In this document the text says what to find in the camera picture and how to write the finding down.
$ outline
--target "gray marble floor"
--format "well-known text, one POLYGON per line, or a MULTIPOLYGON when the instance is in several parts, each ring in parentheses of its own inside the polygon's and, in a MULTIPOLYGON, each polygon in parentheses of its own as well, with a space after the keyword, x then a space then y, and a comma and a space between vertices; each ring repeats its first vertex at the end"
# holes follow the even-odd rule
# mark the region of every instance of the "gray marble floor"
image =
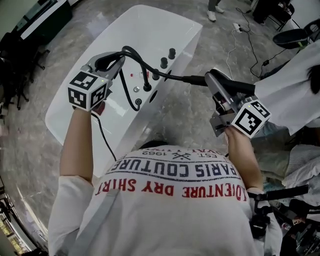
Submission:
MULTIPOLYGON (((30 84, 26 93, 29 103, 22 100, 20 111, 10 106, 5 119, 9 135, 0 139, 0 176, 17 212, 29 229, 34 229, 30 224, 33 222, 30 211, 45 227, 48 226, 58 188, 62 147, 45 125, 51 100, 69 70, 93 40, 123 12, 137 4, 161 8, 203 25, 194 58, 185 74, 203 75, 214 67, 229 74, 226 58, 228 51, 234 47, 231 34, 233 23, 247 24, 236 7, 247 11, 249 0, 222 0, 220 7, 225 9, 225 13, 217 14, 215 23, 207 19, 207 0, 82 0, 73 8, 72 20, 47 45, 51 52, 43 59, 46 69, 36 71, 34 83, 30 84)), ((260 63, 253 71, 258 74, 261 63, 282 49, 272 42, 276 29, 271 20, 268 19, 266 25, 262 26, 255 23, 252 16, 247 17, 254 32, 251 33, 251 41, 260 63)), ((257 78, 250 73, 249 67, 256 61, 248 35, 235 33, 235 36, 237 49, 229 58, 233 78, 254 83, 257 78)), ((264 70, 271 70, 292 56, 293 52, 285 51, 264 70)), ((207 88, 177 82, 162 110, 150 120, 137 145, 161 135, 171 144, 210 148, 225 153, 224 136, 215 138, 209 123, 214 109, 207 88)))

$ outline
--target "white cable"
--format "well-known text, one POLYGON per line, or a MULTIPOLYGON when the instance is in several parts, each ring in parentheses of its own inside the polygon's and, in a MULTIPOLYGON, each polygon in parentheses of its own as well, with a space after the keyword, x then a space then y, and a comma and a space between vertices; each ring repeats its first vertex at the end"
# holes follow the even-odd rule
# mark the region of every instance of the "white cable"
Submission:
POLYGON ((236 29, 232 30, 232 32, 231 32, 231 34, 232 34, 232 36, 233 36, 233 38, 234 38, 234 48, 228 52, 228 57, 226 58, 226 61, 225 61, 225 63, 227 64, 227 66, 228 66, 228 68, 229 68, 229 71, 230 71, 231 80, 233 80, 234 78, 232 77, 232 72, 231 72, 231 68, 230 68, 230 66, 229 66, 229 64, 228 64, 228 59, 229 59, 230 53, 232 53, 235 49, 237 49, 237 39, 235 38, 235 35, 234 35, 234 31, 235 31, 235 30, 236 30, 236 29))

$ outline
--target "white sneaker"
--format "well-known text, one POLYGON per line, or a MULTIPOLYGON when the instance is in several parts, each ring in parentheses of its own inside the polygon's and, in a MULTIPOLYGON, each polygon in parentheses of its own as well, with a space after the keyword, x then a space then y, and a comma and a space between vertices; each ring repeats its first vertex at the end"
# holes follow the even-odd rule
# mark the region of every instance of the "white sneaker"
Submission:
POLYGON ((208 10, 208 11, 206 12, 206 14, 208 15, 208 18, 209 18, 210 21, 215 22, 215 21, 217 20, 216 14, 215 14, 214 11, 208 10))
POLYGON ((225 10, 221 9, 218 5, 215 6, 215 10, 220 14, 223 14, 225 12, 225 10))

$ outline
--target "power strip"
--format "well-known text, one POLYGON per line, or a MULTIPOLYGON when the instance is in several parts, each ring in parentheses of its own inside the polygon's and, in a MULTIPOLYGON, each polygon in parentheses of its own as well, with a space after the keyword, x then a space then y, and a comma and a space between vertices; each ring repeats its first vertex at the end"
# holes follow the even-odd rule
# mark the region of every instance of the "power strip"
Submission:
POLYGON ((242 32, 240 31, 240 25, 239 25, 238 23, 233 23, 233 27, 234 27, 234 29, 235 29, 238 33, 242 33, 242 32))

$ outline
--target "black hair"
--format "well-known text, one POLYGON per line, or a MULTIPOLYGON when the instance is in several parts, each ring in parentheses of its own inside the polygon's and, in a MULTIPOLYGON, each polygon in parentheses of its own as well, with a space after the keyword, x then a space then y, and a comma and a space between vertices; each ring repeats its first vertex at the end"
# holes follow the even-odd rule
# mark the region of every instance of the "black hair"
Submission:
POLYGON ((308 80, 310 81, 311 91, 317 94, 320 91, 320 65, 309 68, 308 80))

